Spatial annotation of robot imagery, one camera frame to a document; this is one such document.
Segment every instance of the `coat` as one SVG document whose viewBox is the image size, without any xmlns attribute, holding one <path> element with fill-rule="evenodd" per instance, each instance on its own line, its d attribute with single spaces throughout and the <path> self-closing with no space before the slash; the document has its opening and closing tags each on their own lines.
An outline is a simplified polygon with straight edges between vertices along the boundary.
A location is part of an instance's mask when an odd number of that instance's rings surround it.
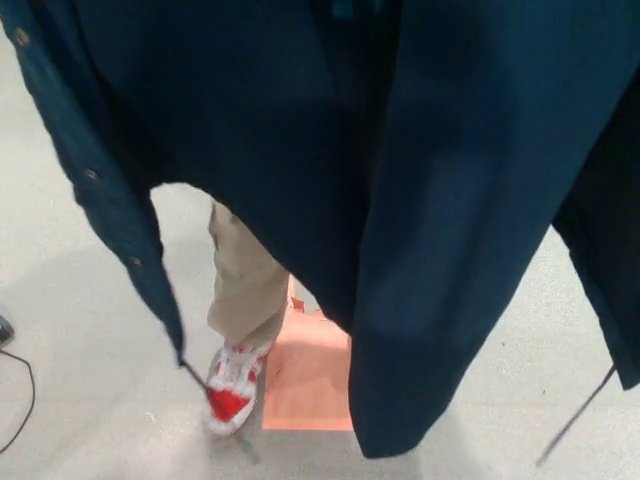
<svg viewBox="0 0 640 480">
<path fill-rule="evenodd" d="M 149 198 L 172 182 L 226 204 L 352 336 L 367 457 L 443 413 L 550 225 L 622 386 L 640 382 L 640 2 L 152 3 L 0 15 L 77 202 L 179 363 Z"/>
</svg>

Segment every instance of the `pant leg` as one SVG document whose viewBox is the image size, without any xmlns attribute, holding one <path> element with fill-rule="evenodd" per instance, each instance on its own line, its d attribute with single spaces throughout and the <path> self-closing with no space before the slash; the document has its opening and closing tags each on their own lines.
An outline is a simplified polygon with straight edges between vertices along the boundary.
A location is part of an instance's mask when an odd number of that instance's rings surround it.
<svg viewBox="0 0 640 480">
<path fill-rule="evenodd" d="M 213 203 L 209 232 L 216 266 L 209 326 L 232 345 L 274 339 L 284 320 L 289 272 L 221 203 Z"/>
</svg>

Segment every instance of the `fabric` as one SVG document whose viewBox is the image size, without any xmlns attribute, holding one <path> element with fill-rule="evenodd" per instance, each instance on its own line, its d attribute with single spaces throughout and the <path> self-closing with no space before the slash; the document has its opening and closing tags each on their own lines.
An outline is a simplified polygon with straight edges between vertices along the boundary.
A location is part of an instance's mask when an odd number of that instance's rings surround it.
<svg viewBox="0 0 640 480">
<path fill-rule="evenodd" d="M 149 200 L 169 182 L 351 334 L 368 457 L 446 409 L 554 220 L 638 384 L 640 2 L 341 3 L 0 0 L 76 199 L 178 361 Z"/>
<path fill-rule="evenodd" d="M 221 203 L 213 203 L 209 232 L 216 266 L 209 326 L 232 345 L 273 342 L 284 322 L 289 272 Z"/>
</svg>

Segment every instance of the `sneaker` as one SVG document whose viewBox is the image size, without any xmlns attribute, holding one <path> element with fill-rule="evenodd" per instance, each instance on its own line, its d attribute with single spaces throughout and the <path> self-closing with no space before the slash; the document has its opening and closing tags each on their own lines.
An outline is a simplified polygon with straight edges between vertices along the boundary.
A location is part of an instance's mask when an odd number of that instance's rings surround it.
<svg viewBox="0 0 640 480">
<path fill-rule="evenodd" d="M 247 421 L 256 404 L 258 376 L 273 342 L 261 347 L 232 347 L 225 342 L 213 359 L 209 387 L 209 427 L 230 436 Z"/>
</svg>

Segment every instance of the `gray floor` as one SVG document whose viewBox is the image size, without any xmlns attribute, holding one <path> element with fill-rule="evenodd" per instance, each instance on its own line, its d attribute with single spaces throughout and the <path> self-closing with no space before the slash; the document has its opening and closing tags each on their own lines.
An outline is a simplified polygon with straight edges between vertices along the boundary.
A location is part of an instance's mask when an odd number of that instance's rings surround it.
<svg viewBox="0 0 640 480">
<path fill-rule="evenodd" d="M 0 313 L 11 352 L 35 369 L 31 422 L 0 456 L 2 480 L 636 479 L 640 390 L 607 386 L 546 467 L 546 443 L 600 382 L 610 359 L 558 237 L 550 233 L 446 416 L 411 455 L 361 458 L 337 433 L 246 435 L 213 443 L 199 392 L 172 363 L 159 324 L 73 203 L 47 134 L 0 41 Z M 208 202 L 177 186 L 155 194 L 166 263 L 205 371 L 220 338 L 205 326 L 213 265 Z M 0 444 L 28 406 L 25 370 L 0 357 Z"/>
</svg>

